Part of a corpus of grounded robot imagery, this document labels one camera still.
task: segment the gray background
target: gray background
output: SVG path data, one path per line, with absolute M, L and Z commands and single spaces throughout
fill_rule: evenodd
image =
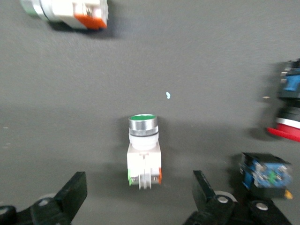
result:
M 192 170 L 236 192 L 240 153 L 270 152 L 293 164 L 294 199 L 275 203 L 299 224 L 299 143 L 263 131 L 300 56 L 298 3 L 111 0 L 107 30 L 76 32 L 1 0 L 0 205 L 24 209 L 86 171 L 74 225 L 180 225 L 196 210 Z M 127 182 L 138 113 L 159 118 L 163 182 L 146 191 Z

